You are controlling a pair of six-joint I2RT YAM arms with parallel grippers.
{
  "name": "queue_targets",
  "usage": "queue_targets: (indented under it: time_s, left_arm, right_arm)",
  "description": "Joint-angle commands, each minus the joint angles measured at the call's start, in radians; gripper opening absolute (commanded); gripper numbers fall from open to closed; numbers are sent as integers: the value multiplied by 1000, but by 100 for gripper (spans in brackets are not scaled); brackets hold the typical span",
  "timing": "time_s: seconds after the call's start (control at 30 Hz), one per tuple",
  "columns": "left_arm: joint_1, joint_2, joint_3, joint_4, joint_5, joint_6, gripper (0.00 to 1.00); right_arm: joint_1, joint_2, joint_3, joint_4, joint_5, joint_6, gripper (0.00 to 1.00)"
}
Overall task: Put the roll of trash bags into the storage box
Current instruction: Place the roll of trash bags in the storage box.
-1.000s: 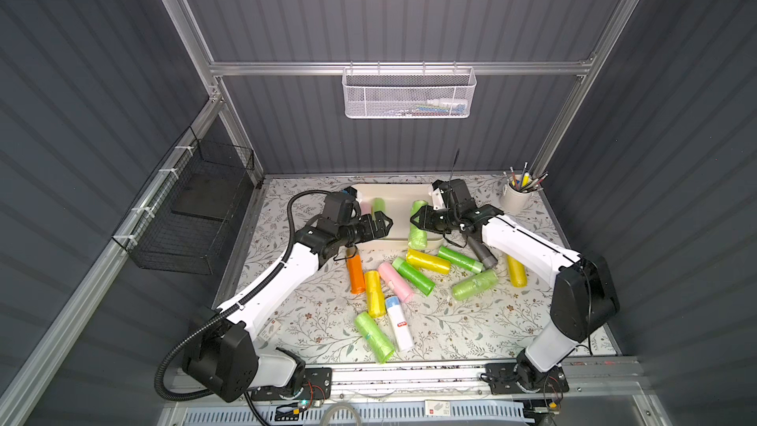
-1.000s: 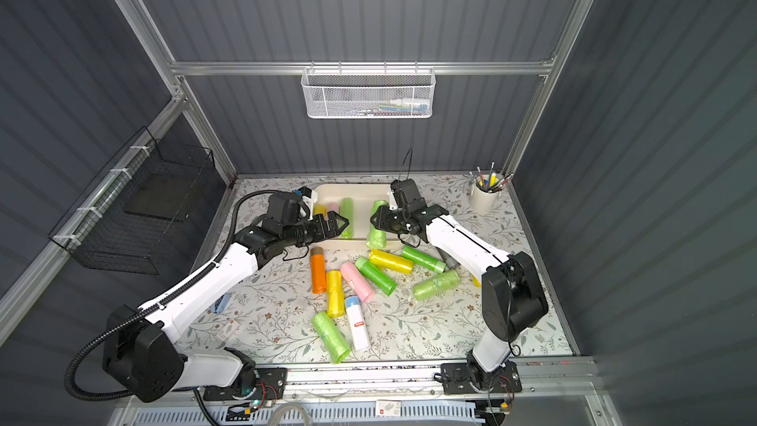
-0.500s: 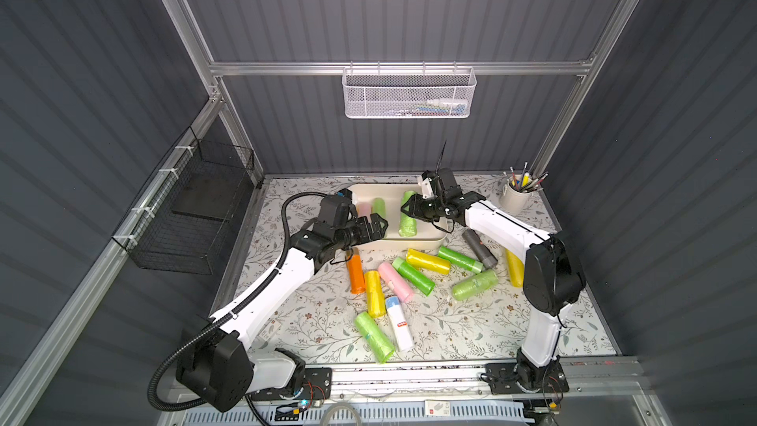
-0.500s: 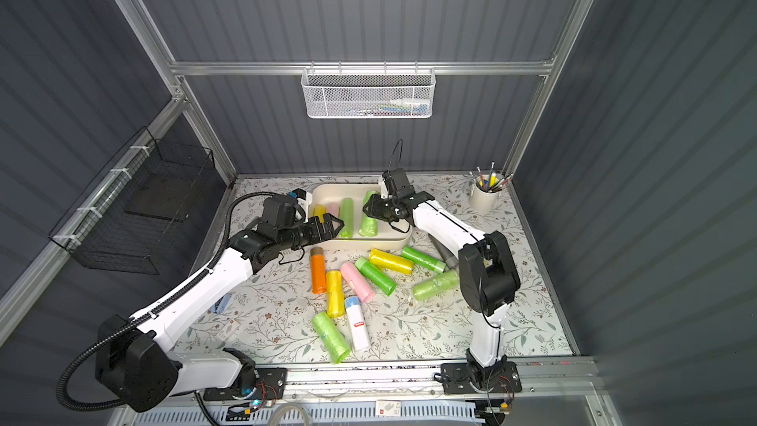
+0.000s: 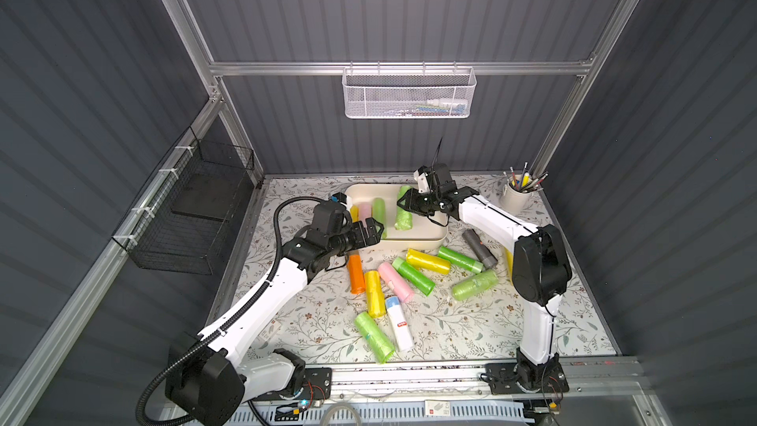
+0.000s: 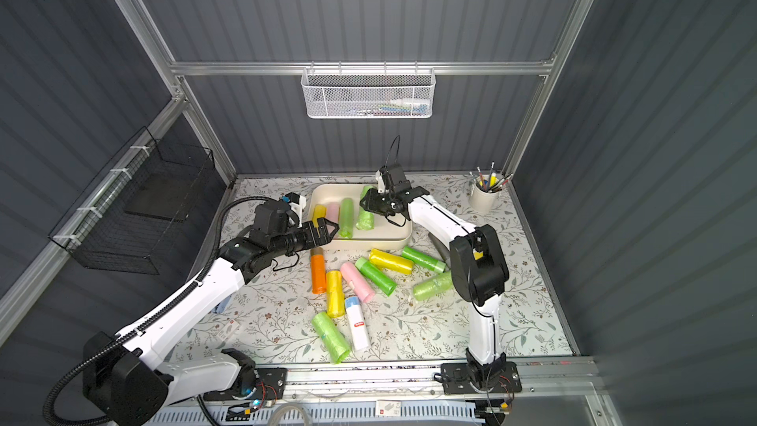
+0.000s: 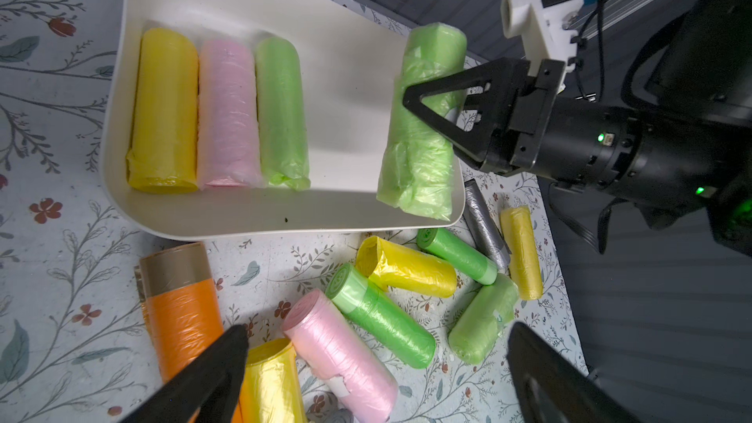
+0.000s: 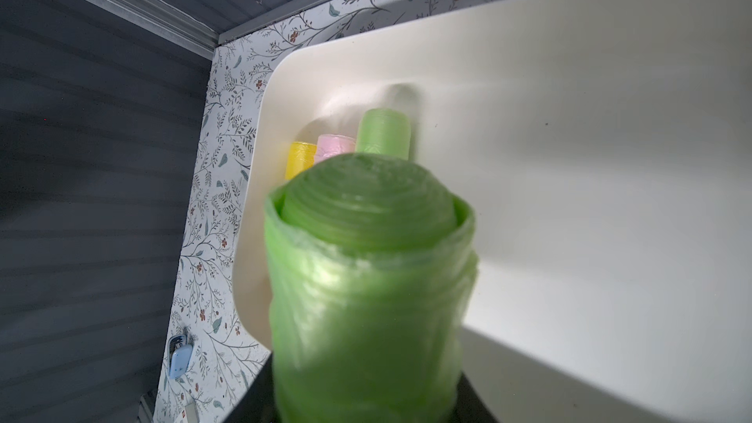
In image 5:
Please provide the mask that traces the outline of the orange trash bag roll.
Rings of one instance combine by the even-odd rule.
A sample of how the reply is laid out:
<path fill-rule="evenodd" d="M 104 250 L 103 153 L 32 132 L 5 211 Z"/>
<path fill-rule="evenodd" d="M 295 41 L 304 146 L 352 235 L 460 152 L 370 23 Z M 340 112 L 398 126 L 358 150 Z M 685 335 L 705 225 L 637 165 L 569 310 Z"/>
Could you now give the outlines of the orange trash bag roll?
<path fill-rule="evenodd" d="M 362 260 L 358 252 L 351 252 L 351 254 L 349 254 L 347 267 L 350 277 L 351 293 L 353 295 L 364 294 L 366 292 L 366 282 Z"/>

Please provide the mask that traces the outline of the white blue labelled roll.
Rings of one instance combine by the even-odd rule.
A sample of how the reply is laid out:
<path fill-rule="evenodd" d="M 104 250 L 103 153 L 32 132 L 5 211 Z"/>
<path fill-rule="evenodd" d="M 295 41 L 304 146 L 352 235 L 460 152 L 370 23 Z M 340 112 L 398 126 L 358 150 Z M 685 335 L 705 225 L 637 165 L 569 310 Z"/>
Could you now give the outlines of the white blue labelled roll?
<path fill-rule="evenodd" d="M 392 324 L 392 331 L 400 352 L 413 348 L 414 340 L 407 319 L 402 309 L 402 303 L 397 296 L 386 299 L 386 312 Z"/>

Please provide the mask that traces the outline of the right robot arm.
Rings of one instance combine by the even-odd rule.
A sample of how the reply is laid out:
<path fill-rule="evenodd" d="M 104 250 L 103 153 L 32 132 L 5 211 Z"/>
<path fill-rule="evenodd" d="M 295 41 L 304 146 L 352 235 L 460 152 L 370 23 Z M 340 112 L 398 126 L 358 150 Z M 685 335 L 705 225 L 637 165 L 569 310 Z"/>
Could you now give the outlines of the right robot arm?
<path fill-rule="evenodd" d="M 561 231 L 526 223 L 471 187 L 458 187 L 445 164 L 422 166 L 397 206 L 430 218 L 441 212 L 486 233 L 513 257 L 511 280 L 524 301 L 516 383 L 524 392 L 563 394 L 570 387 L 556 350 L 555 319 L 573 271 Z"/>

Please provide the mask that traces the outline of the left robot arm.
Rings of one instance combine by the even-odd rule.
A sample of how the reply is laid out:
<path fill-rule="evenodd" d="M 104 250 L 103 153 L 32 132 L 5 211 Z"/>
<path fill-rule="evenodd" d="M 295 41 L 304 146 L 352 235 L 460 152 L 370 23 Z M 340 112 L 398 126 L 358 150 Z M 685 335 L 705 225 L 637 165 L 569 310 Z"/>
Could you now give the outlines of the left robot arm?
<path fill-rule="evenodd" d="M 329 270 L 332 258 L 376 246 L 382 240 L 384 223 L 373 217 L 352 220 L 347 200 L 342 192 L 328 199 L 310 197 L 315 205 L 313 219 L 289 241 L 282 237 L 280 215 L 295 199 L 276 207 L 272 216 L 272 266 L 214 323 L 199 333 L 184 333 L 175 339 L 167 367 L 136 402 L 138 424 L 156 424 L 156 419 L 147 413 L 147 404 L 159 386 L 164 386 L 166 397 L 185 411 L 185 415 L 170 419 L 171 425 L 192 420 L 203 425 L 223 425 L 243 402 L 269 391 L 254 375 L 239 370 L 252 343 L 282 307 L 317 274 Z"/>

